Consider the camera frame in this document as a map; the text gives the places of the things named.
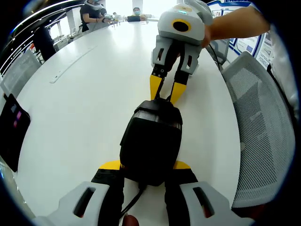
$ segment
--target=person's finger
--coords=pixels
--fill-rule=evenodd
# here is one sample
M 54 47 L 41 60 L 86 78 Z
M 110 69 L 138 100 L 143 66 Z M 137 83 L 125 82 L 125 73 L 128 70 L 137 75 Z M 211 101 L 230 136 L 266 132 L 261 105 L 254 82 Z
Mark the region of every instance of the person's finger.
M 134 216 L 126 215 L 123 218 L 122 226 L 139 226 L 139 222 Z

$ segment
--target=black cable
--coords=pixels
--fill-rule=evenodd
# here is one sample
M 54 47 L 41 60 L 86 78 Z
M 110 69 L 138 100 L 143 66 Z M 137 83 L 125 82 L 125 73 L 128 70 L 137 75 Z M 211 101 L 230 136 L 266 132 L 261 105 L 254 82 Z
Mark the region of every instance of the black cable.
M 123 217 L 123 215 L 125 215 L 126 212 L 128 212 L 135 204 L 136 202 L 139 200 L 139 198 L 141 197 L 142 193 L 144 192 L 146 188 L 146 185 L 141 185 L 139 184 L 139 192 L 138 194 L 131 200 L 131 202 L 122 210 L 120 218 Z
M 218 58 L 217 58 L 217 55 L 216 55 L 216 53 L 215 53 L 215 50 L 212 48 L 211 44 L 209 44 L 209 46 L 210 46 L 210 48 L 211 48 L 212 51 L 213 51 L 213 54 L 214 54 L 214 56 L 215 56 L 215 58 L 216 58 L 218 70 L 220 71 L 220 70 L 221 70 L 221 69 L 220 69 L 220 63 L 218 62 Z

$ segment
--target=gray mesh chair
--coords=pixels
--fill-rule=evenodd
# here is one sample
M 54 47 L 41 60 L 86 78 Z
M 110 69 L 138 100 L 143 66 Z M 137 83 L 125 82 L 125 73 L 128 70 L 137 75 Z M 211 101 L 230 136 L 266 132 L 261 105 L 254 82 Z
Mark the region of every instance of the gray mesh chair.
M 216 56 L 217 56 L 218 63 L 220 65 L 223 65 L 227 60 L 229 43 L 230 43 L 229 39 L 214 40 L 214 41 L 210 42 L 210 45 L 214 49 Z M 211 55 L 212 59 L 214 61 L 216 61 L 216 57 L 215 57 L 212 49 L 210 48 L 210 46 L 207 46 L 206 49 L 209 52 L 209 54 Z
M 235 108 L 241 146 L 233 208 L 271 201 L 295 151 L 291 117 L 276 83 L 249 53 L 242 53 L 222 75 Z

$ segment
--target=window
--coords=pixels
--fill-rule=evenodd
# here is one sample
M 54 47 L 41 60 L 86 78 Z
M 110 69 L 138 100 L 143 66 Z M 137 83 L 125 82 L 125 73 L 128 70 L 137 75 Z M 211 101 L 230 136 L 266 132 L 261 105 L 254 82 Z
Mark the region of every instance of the window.
M 143 14 L 160 17 L 163 12 L 177 4 L 177 0 L 143 0 Z
M 106 0 L 105 6 L 108 14 L 116 12 L 121 16 L 130 16 L 133 14 L 132 0 Z

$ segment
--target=black bag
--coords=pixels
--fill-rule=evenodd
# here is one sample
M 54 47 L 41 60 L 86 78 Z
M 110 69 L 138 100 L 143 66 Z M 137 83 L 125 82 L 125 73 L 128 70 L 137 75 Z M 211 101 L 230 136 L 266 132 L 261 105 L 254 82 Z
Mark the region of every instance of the black bag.
M 9 95 L 0 116 L 0 155 L 16 172 L 22 143 L 30 124 L 29 114 Z

